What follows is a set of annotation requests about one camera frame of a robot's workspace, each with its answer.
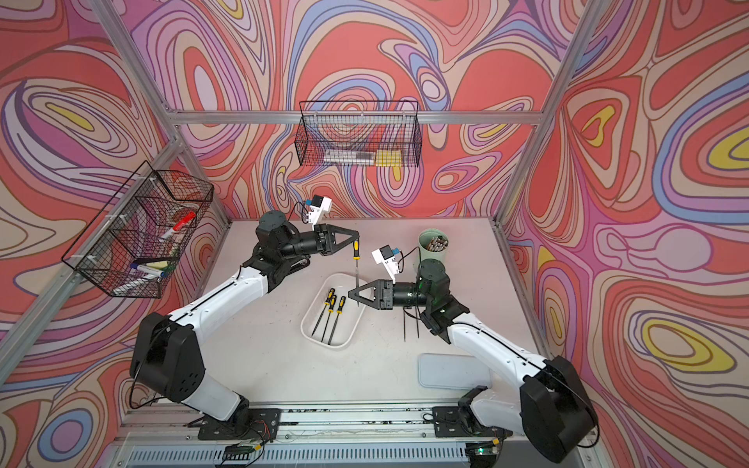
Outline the file tool four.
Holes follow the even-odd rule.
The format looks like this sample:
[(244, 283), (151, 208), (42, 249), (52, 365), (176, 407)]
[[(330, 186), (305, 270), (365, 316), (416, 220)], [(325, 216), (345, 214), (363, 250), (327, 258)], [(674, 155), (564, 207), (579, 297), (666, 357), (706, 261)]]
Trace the file tool four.
[(333, 325), (333, 329), (331, 330), (331, 333), (328, 337), (327, 345), (332, 345), (335, 332), (337, 331), (337, 324), (339, 323), (339, 318), (341, 317), (341, 314), (343, 313), (343, 309), (345, 307), (345, 302), (346, 302), (346, 296), (342, 296), (341, 299), (339, 300), (339, 305), (337, 306), (337, 310), (335, 311), (337, 315), (335, 316), (335, 322)]

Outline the file tool five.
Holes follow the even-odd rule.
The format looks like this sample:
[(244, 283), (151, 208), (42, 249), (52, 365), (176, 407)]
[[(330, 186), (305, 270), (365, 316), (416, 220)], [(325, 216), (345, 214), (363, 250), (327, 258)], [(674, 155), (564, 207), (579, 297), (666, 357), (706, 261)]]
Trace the file tool five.
[(333, 294), (331, 294), (330, 300), (328, 302), (328, 309), (327, 309), (328, 315), (327, 315), (327, 318), (326, 318), (326, 323), (325, 323), (325, 327), (323, 329), (323, 333), (321, 335), (321, 339), (320, 339), (321, 342), (324, 342), (324, 340), (325, 340), (325, 335), (326, 335), (326, 333), (328, 331), (328, 328), (329, 328), (329, 325), (330, 325), (330, 321), (331, 321), (331, 317), (332, 317), (332, 315), (334, 313), (335, 303), (336, 302), (337, 302), (337, 295), (335, 293), (333, 293)]

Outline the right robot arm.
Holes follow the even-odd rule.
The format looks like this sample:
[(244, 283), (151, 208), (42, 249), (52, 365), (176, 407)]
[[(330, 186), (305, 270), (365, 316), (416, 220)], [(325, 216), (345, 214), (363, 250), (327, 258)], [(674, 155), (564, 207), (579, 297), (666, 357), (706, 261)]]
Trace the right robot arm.
[(413, 282), (380, 279), (347, 296), (375, 310), (413, 309), (435, 337), (469, 353), (515, 387), (512, 401), (501, 400), (490, 388), (474, 387), (458, 406), (466, 425), (476, 422), (523, 435), (555, 463), (582, 448), (588, 434), (600, 428), (575, 366), (562, 356), (547, 359), (532, 353), (484, 324), (454, 296), (441, 261), (422, 261)]

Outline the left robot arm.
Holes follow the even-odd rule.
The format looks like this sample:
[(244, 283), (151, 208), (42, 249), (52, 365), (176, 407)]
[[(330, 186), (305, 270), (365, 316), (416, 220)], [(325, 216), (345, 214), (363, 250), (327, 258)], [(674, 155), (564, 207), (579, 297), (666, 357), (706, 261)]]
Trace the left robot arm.
[(151, 313), (142, 319), (130, 368), (134, 383), (216, 421), (241, 420), (247, 399), (208, 374), (202, 343), (286, 277), (308, 267), (312, 255), (357, 249), (360, 241), (358, 231), (327, 223), (301, 232), (279, 211), (261, 217), (256, 235), (252, 256), (220, 286), (167, 315)]

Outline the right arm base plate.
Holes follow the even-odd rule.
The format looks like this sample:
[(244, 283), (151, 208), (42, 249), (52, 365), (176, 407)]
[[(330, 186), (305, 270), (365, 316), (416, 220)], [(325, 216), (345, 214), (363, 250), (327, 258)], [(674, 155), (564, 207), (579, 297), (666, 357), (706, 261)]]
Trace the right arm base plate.
[(437, 438), (492, 436), (503, 441), (512, 436), (513, 433), (504, 428), (483, 425), (470, 408), (473, 400), (487, 390), (487, 386), (476, 386), (464, 394), (454, 407), (433, 407), (422, 419), (433, 425)]

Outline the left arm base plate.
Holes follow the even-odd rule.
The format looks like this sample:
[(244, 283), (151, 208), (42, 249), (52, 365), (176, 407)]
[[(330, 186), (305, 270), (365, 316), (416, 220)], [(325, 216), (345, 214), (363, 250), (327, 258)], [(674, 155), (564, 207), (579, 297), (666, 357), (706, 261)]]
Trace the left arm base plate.
[(203, 418), (199, 427), (201, 441), (274, 441), (280, 426), (282, 411), (273, 408), (239, 408), (227, 421), (214, 417)]

